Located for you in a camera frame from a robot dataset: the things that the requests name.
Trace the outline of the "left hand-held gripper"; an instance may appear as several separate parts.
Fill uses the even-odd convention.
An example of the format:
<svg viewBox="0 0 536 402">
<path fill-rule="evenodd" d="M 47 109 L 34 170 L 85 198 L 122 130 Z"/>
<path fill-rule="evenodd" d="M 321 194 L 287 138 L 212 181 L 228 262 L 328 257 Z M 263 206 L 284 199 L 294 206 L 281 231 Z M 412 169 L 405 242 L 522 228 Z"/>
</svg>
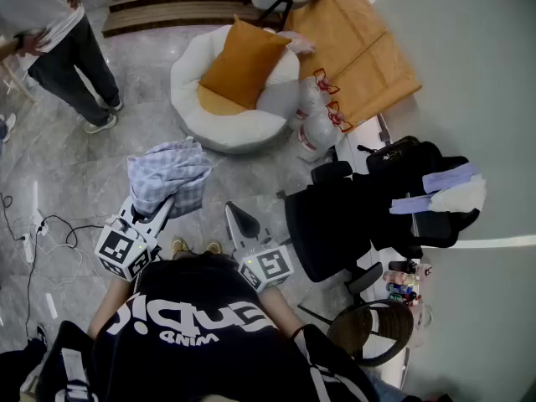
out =
<svg viewBox="0 0 536 402">
<path fill-rule="evenodd" d="M 125 281 L 134 281 L 156 259 L 161 249 L 157 236 L 168 221 L 173 203 L 169 196 L 150 216 L 139 220 L 141 215 L 127 197 L 120 213 L 106 221 L 95 248 L 104 268 Z"/>
</svg>

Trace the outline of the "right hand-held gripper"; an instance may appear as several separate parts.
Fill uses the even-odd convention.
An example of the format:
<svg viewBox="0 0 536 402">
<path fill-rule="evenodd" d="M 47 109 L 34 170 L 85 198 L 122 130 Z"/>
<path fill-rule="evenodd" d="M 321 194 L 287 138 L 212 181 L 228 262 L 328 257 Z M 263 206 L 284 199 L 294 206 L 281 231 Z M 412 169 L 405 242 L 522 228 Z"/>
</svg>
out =
<svg viewBox="0 0 536 402">
<path fill-rule="evenodd" d="M 293 274 L 288 249 L 272 237 L 263 239 L 268 227 L 260 216 L 231 201 L 225 204 L 224 212 L 238 273 L 256 292 L 278 286 Z"/>
</svg>

